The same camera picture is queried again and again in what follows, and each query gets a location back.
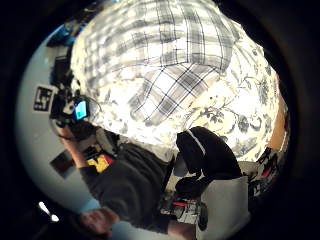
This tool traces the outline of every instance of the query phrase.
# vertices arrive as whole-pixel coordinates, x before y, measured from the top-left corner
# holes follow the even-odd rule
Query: plaid shirt
[[[82,91],[105,103],[103,87],[143,78],[128,101],[130,115],[156,126],[225,72],[239,35],[209,0],[126,0],[101,12],[79,38],[72,68]]]

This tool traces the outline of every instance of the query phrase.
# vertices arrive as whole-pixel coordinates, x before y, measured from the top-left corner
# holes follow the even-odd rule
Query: gray shirt
[[[166,164],[154,154],[134,144],[122,144],[116,161],[103,172],[90,166],[80,168],[80,173],[92,196],[121,221],[167,233],[170,216],[157,211]]]

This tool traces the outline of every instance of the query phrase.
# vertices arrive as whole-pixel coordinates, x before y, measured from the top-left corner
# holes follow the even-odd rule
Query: person
[[[77,142],[72,141],[74,135],[70,128],[57,128],[57,131],[92,196],[101,205],[73,218],[74,225],[85,226],[86,230],[78,227],[82,232],[96,238],[110,237],[113,224],[127,221],[137,228],[180,239],[196,239],[195,224],[178,222],[173,215],[160,214],[157,208],[165,184],[166,162],[140,146],[121,143],[114,163],[98,173],[94,166],[87,164]],[[231,149],[208,129],[194,127],[183,131],[178,134],[176,143],[188,171],[197,173],[196,178],[199,172],[204,174],[201,179],[182,178],[176,185],[181,197],[196,199],[213,180],[219,185],[219,180],[234,181],[242,177]]]
[[[86,230],[82,229],[84,233],[95,238],[110,237],[112,225],[121,220],[169,236],[195,239],[193,225],[177,222],[171,216],[161,215],[157,211],[166,162],[137,145],[123,143],[119,146],[116,161],[98,173],[95,166],[88,165],[83,153],[79,151],[70,128],[57,127],[57,132],[92,196],[101,205],[101,208],[73,218],[74,224],[86,227]]]

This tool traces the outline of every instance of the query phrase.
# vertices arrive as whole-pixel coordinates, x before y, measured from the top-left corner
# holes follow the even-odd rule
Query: floral bedspread
[[[158,14],[155,16],[168,18],[163,21],[160,19],[158,23],[160,28],[156,29],[148,28],[153,21],[148,19],[153,16],[148,11],[149,4],[144,6],[146,9],[143,11],[141,5],[134,5],[134,1],[125,2],[131,4],[130,9],[135,9],[134,12],[130,13],[130,9],[123,12],[121,9],[125,8],[125,5],[120,5],[116,7],[117,11],[112,17],[116,19],[115,14],[128,14],[126,21],[130,22],[130,18],[133,18],[131,22],[136,23],[136,31],[139,30],[139,33],[154,31],[154,35],[150,39],[143,38],[144,42],[141,42],[141,34],[135,35],[134,32],[130,32],[129,35],[133,40],[130,37],[131,40],[128,40],[130,29],[128,26],[129,30],[124,30],[126,28],[124,22],[121,22],[122,32],[112,31],[116,29],[114,25],[114,28],[110,27],[111,30],[107,29],[108,31],[104,30],[107,32],[102,33],[104,28],[99,27],[99,21],[113,22],[113,24],[116,21],[111,19],[111,10],[98,15],[83,30],[73,48],[71,68],[75,79],[72,88],[80,89],[82,94],[92,99],[89,121],[135,141],[168,149],[177,148],[175,140],[178,132],[194,126],[203,126],[218,134],[233,150],[238,161],[256,161],[271,139],[279,109],[278,77],[265,59],[263,48],[247,36],[240,24],[225,17],[212,2],[208,7],[208,1],[188,0],[190,4],[181,7],[173,6],[173,2],[163,5],[163,1],[155,1],[155,7],[149,10],[156,9]],[[184,15],[184,19],[180,19],[181,14],[179,15],[177,10],[179,7],[184,14],[188,13],[190,16]],[[174,11],[169,18],[164,12],[167,13],[170,9]],[[213,12],[216,15],[212,17],[204,9],[210,9],[210,14]],[[203,17],[202,20],[201,18],[196,20],[192,16]],[[212,22],[207,21],[209,18],[216,21],[216,26],[220,26],[220,30],[208,31],[206,34],[195,30],[195,26],[200,26],[201,21],[202,27],[205,24],[212,27]],[[178,29],[180,35],[174,38],[174,34],[170,34],[169,30],[162,31],[161,27],[171,31]],[[163,33],[166,33],[167,37],[170,36],[166,41],[159,40],[158,48],[162,48],[162,51],[157,53],[155,36],[159,29],[161,30],[159,38],[163,38]],[[100,36],[104,34],[103,40],[97,37],[99,34]],[[116,34],[117,38],[105,34]],[[140,42],[136,41],[134,43],[136,45],[127,49],[125,46],[128,47],[129,42],[133,44],[137,36],[140,37]],[[203,51],[205,48],[201,47],[202,45],[199,47],[199,42],[196,45],[188,45],[190,42],[188,37],[192,38],[192,42],[201,37],[205,38],[206,41],[199,41],[212,52],[207,50],[210,54],[206,55]],[[144,55],[148,51],[142,50],[143,48],[150,50],[146,41],[147,43],[152,41],[153,51],[150,54],[154,56],[148,58],[152,59],[150,62],[146,62]],[[177,50],[177,46],[181,52],[172,57],[169,54],[170,49]],[[163,49],[167,57],[171,56],[166,63],[163,63]],[[182,75],[183,68],[186,69],[184,73],[188,73],[184,83],[189,81],[190,84],[187,87],[180,84],[171,91],[173,84],[177,84],[177,79]],[[168,76],[176,79],[174,83],[170,81],[172,79],[168,80]],[[143,111],[135,114],[137,109]]]

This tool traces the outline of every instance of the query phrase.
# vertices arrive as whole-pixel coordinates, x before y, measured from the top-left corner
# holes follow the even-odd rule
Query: hand
[[[68,140],[68,138],[74,139],[74,135],[71,132],[70,128],[68,126],[65,126],[64,128],[57,128],[57,132],[60,136],[67,138],[67,139],[60,138],[60,141],[71,154],[76,164],[76,167],[77,168],[87,167],[88,163],[85,160],[82,152],[78,149],[78,142]]]
[[[195,240],[196,226],[194,224],[171,220],[168,227],[168,234],[171,237],[178,237],[184,240]]]

